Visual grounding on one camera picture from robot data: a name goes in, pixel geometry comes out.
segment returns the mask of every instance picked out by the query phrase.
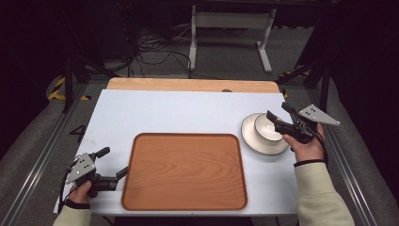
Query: rectangular tray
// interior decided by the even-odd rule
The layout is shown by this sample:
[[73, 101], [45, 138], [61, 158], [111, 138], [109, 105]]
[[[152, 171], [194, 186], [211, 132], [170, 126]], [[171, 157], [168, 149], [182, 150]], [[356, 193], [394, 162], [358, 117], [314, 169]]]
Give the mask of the rectangular tray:
[[139, 134], [121, 203], [129, 211], [243, 209], [247, 189], [238, 138]]

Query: white sleeve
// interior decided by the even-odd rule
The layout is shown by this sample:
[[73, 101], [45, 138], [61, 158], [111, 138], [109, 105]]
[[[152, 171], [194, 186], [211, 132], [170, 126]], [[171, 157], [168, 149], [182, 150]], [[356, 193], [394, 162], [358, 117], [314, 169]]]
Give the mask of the white sleeve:
[[295, 168], [299, 224], [355, 225], [343, 198], [334, 188], [325, 163]]
[[91, 211], [89, 209], [72, 209], [64, 205], [56, 218], [54, 226], [87, 226], [90, 224]]

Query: white table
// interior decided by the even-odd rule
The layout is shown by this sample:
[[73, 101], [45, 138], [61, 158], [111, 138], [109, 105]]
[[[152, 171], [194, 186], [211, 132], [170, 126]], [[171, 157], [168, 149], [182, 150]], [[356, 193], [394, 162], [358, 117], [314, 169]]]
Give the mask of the white table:
[[[281, 108], [280, 93], [203, 91], [102, 91], [76, 155], [110, 147], [96, 160], [102, 176], [128, 165], [140, 133], [220, 133], [239, 138], [247, 184], [247, 207], [241, 211], [126, 211], [120, 205], [124, 179], [116, 191], [99, 192], [90, 200], [92, 213], [103, 216], [280, 216], [296, 214], [295, 157], [287, 149], [270, 156], [256, 153], [241, 136], [241, 122], [250, 114], [272, 111], [291, 121]], [[66, 186], [64, 197], [70, 190]]]

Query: wooden board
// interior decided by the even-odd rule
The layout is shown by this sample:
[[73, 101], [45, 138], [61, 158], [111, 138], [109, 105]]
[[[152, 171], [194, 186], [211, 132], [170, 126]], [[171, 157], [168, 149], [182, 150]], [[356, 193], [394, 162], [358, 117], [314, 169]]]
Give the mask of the wooden board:
[[112, 78], [107, 89], [279, 93], [271, 81], [206, 80], [171, 78]]
[[121, 203], [130, 211], [243, 209], [247, 189], [238, 138], [139, 134]]

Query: tray rim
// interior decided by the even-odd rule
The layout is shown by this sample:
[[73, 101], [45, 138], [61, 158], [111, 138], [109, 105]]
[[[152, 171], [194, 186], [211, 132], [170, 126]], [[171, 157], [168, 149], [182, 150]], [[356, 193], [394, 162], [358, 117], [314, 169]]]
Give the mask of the tray rim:
[[228, 134], [228, 133], [149, 133], [149, 132], [144, 132], [144, 133], [140, 133], [138, 135], [135, 136], [133, 144], [132, 144], [132, 149], [131, 149], [131, 155], [129, 158], [129, 165], [131, 166], [131, 163], [133, 161], [133, 157], [134, 157], [134, 150], [135, 150], [135, 145], [136, 145], [136, 141], [143, 137], [143, 136], [148, 136], [148, 135], [152, 135], [152, 136], [189, 136], [189, 137], [196, 137], [196, 136], [206, 136], [206, 137], [232, 137], [237, 145], [237, 150], [238, 150], [238, 158], [239, 158], [239, 163], [240, 163], [240, 170], [241, 170], [241, 180], [242, 180], [242, 185], [243, 185], [243, 191], [244, 191], [244, 201], [243, 204], [239, 207], [233, 207], [233, 208], [206, 208], [206, 209], [198, 209], [198, 208], [185, 208], [185, 209], [175, 209], [175, 208], [171, 208], [171, 209], [134, 209], [134, 208], [128, 208], [125, 204], [125, 195], [126, 195], [126, 187], [127, 187], [127, 181], [129, 180], [129, 170], [128, 170], [128, 174], [126, 175], [126, 180], [124, 182], [123, 185], [123, 190], [122, 190], [122, 195], [120, 198], [120, 203], [122, 205], [122, 207], [127, 210], [127, 211], [240, 211], [243, 210], [247, 207], [248, 204], [248, 195], [247, 195], [247, 182], [246, 182], [246, 177], [245, 177], [245, 173], [244, 173], [244, 166], [243, 166], [243, 158], [241, 155], [241, 147], [240, 147], [240, 140], [238, 139], [238, 137], [234, 134]]

